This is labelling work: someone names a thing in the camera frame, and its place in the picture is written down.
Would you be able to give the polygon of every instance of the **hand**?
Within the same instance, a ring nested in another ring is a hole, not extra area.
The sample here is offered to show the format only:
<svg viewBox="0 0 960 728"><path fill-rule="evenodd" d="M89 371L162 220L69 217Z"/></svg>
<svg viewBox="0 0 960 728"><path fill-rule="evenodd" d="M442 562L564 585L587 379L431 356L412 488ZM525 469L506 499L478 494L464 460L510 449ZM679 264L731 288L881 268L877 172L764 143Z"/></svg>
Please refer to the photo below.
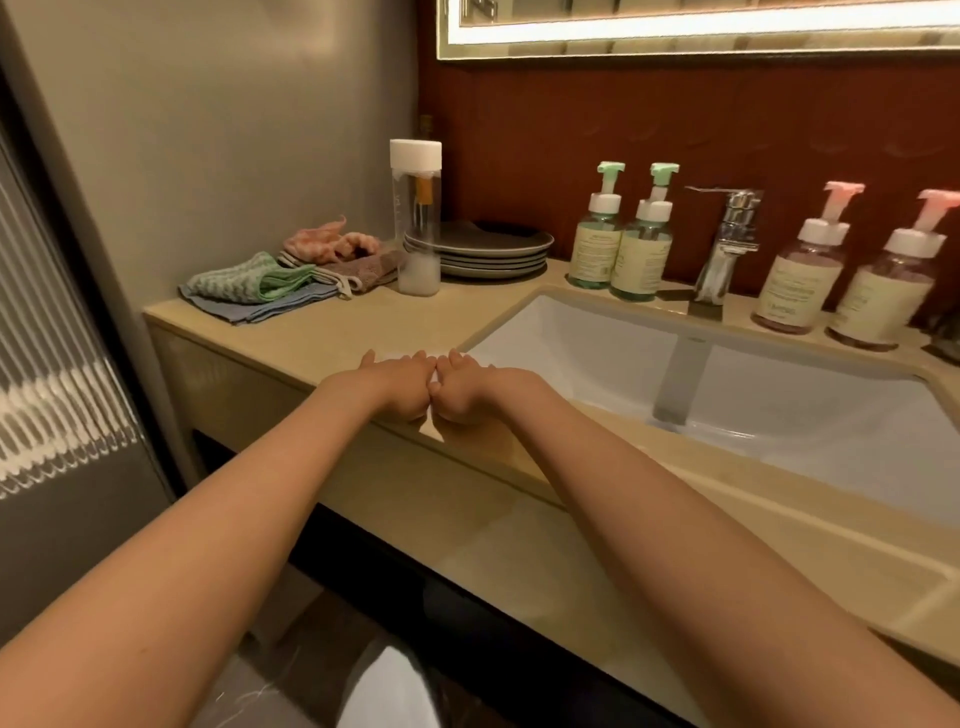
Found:
<svg viewBox="0 0 960 728"><path fill-rule="evenodd" d="M493 414L492 379L496 368L481 367L469 354L451 350L437 360L440 381L430 382L436 414L451 422L474 425Z"/></svg>
<svg viewBox="0 0 960 728"><path fill-rule="evenodd" d="M417 352L400 359L376 361L373 350L360 360L359 370L372 377L382 398L378 412L402 422L413 422L430 406L427 384L437 368L437 357Z"/></svg>

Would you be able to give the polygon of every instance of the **plate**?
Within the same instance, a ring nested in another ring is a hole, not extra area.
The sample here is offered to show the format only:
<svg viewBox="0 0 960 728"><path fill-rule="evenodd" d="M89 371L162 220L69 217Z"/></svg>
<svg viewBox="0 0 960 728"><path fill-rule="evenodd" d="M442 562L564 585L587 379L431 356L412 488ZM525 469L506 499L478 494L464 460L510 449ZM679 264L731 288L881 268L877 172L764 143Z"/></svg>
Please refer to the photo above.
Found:
<svg viewBox="0 0 960 728"><path fill-rule="evenodd" d="M537 265L528 265L521 268L464 268L459 265L448 265L441 263L440 270L448 276L456 276L462 279L518 279L523 276L529 276L533 273L539 273L546 268L546 260Z"/></svg>
<svg viewBox="0 0 960 728"><path fill-rule="evenodd" d="M525 234L516 234L504 232L504 230L522 229L491 224L482 225L487 229L484 230L474 223L467 222L441 223L440 242L433 248L443 255L516 259L545 254L547 248L553 245L553 235L549 232L531 234L529 231L524 231Z"/></svg>
<svg viewBox="0 0 960 728"><path fill-rule="evenodd" d="M527 255L525 257L509 258L502 260L495 257L462 257L460 255L441 255L441 263L446 265L455 265L461 268L483 268L495 270L499 268L527 268L535 265L542 265L546 260L546 254Z"/></svg>

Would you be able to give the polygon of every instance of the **green towel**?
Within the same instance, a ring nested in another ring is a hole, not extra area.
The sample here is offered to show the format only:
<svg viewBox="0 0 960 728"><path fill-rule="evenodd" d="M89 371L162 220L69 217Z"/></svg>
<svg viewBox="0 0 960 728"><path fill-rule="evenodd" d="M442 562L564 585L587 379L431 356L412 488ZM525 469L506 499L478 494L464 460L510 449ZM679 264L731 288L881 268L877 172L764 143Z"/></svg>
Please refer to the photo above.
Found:
<svg viewBox="0 0 960 728"><path fill-rule="evenodd" d="M199 273L183 288L187 295L217 301L269 303L309 283L316 267L284 268L269 253L257 253L232 268Z"/></svg>

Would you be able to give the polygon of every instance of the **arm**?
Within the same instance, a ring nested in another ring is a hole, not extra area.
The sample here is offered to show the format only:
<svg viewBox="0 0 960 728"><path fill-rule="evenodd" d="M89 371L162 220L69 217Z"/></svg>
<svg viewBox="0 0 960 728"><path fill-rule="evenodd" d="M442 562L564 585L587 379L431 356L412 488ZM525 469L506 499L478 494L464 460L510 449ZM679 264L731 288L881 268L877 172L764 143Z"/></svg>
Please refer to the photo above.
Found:
<svg viewBox="0 0 960 728"><path fill-rule="evenodd" d="M503 419L718 724L955 726L960 706L747 529L539 376L437 364L435 410Z"/></svg>
<svg viewBox="0 0 960 728"><path fill-rule="evenodd" d="M344 448L422 415L433 371L369 352L120 546L0 651L0 725L187 725Z"/></svg>

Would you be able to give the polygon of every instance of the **white sink basin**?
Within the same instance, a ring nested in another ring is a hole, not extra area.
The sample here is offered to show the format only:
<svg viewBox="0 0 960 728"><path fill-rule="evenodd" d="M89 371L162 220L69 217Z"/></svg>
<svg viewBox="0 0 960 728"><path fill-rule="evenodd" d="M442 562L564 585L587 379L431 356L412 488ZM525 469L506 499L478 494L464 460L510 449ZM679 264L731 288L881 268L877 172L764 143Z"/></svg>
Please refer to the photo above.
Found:
<svg viewBox="0 0 960 728"><path fill-rule="evenodd" d="M570 400L960 526L960 433L923 381L883 362L575 294L538 296L470 352L533 370ZM674 424L662 421L665 399L683 410Z"/></svg>

